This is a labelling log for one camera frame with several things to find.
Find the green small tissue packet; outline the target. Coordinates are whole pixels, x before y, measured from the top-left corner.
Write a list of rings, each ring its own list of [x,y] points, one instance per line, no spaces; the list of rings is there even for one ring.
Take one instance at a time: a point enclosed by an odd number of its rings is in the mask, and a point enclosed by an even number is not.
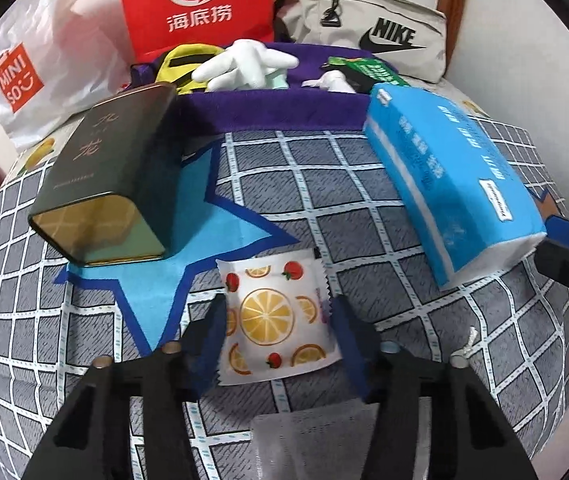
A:
[[[341,72],[350,87],[357,93],[370,93],[375,84],[392,84],[398,87],[409,87],[410,84],[400,77],[385,62],[377,58],[340,58],[330,56],[321,65],[324,72],[337,70]]]

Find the red paper shopping bag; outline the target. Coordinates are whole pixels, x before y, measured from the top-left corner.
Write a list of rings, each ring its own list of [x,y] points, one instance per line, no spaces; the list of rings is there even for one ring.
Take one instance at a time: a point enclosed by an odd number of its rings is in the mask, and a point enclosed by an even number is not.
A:
[[[122,0],[132,50],[148,62],[181,44],[274,40],[274,0]]]

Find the white mesh drawstring bag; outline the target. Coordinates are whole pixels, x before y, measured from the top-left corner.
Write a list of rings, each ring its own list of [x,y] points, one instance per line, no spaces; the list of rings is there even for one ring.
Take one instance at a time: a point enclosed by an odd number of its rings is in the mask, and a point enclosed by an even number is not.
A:
[[[409,377],[428,360],[415,358],[368,324],[333,328],[357,400],[300,412],[257,416],[252,447],[258,479],[425,479],[431,456],[432,402],[391,377]]]

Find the grey Nike waist bag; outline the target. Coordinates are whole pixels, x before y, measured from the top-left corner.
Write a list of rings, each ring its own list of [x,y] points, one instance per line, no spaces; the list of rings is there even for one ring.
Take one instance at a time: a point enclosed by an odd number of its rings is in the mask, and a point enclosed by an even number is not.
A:
[[[299,44],[367,51],[399,73],[436,84],[446,70],[444,13],[409,0],[277,0],[276,15]]]

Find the purple towel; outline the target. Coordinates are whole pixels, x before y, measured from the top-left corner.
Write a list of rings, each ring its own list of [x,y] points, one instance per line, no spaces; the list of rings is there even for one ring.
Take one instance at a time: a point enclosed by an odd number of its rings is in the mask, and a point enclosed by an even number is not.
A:
[[[322,65],[331,56],[372,58],[372,53],[324,44],[271,42],[269,46],[299,59],[299,65],[287,74],[289,87],[178,96],[176,117],[182,128],[191,136],[257,130],[358,131],[362,128],[369,96],[304,88],[301,83],[319,78]]]

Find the dark green tea tin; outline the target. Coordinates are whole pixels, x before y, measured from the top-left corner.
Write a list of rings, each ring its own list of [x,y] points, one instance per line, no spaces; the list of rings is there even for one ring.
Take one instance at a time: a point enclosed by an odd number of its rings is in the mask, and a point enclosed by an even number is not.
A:
[[[64,145],[28,223],[78,266],[162,258],[172,244],[181,154],[174,86],[107,99]]]

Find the yellow pouch with black straps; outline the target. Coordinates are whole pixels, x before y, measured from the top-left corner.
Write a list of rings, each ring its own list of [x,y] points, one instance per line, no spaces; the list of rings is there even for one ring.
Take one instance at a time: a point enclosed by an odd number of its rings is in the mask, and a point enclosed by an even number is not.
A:
[[[204,92],[205,82],[194,81],[192,73],[220,53],[222,48],[210,44],[181,44],[166,53],[155,81],[172,84],[178,94]]]

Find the fruit print white cloth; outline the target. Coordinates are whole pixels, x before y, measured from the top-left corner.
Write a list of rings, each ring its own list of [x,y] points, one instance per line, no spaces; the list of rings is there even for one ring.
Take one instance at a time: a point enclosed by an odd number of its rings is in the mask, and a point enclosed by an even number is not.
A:
[[[455,87],[445,78],[441,78],[437,84],[431,84],[430,82],[409,76],[403,76],[403,80],[406,81],[407,84],[410,84],[411,87],[429,90],[439,96],[444,96],[459,105],[471,117],[490,118],[490,114],[488,114],[483,107],[480,107],[470,96]],[[7,185],[9,182],[19,179],[26,172],[33,170],[59,155],[85,115],[85,112],[73,115],[63,122],[60,127],[55,128],[52,133],[48,134],[44,140],[39,141],[32,148],[26,148],[22,152],[19,152],[18,158],[11,166],[2,185]]]

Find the blue tissue pack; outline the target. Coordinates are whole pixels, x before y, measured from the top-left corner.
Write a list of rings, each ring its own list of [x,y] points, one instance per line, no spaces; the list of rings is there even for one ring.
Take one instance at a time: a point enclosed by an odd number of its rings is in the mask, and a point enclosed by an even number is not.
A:
[[[533,196],[461,108],[375,84],[365,135],[391,178],[440,289],[508,270],[546,237]]]

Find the orange print wet wipe packet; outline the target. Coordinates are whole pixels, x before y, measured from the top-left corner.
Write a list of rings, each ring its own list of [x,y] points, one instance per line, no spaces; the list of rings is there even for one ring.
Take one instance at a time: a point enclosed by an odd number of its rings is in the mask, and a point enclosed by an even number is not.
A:
[[[316,250],[217,262],[227,298],[222,386],[316,372],[342,359],[330,288]]]

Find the white glove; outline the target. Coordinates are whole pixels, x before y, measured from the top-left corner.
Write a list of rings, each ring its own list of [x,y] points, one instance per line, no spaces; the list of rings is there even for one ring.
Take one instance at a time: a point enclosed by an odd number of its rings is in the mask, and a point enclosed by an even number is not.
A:
[[[303,88],[316,88],[327,92],[355,94],[356,90],[339,70],[324,72],[319,79],[309,79],[301,83]]]
[[[208,92],[287,89],[287,72],[298,65],[292,54],[239,39],[193,70],[192,79],[205,84]]]

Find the white Miniso plastic bag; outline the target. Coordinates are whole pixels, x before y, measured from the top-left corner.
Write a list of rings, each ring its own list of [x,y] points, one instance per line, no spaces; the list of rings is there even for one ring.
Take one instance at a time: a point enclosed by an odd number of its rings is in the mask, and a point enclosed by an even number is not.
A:
[[[0,18],[0,125],[19,152],[113,96],[128,65],[77,0],[16,0]]]

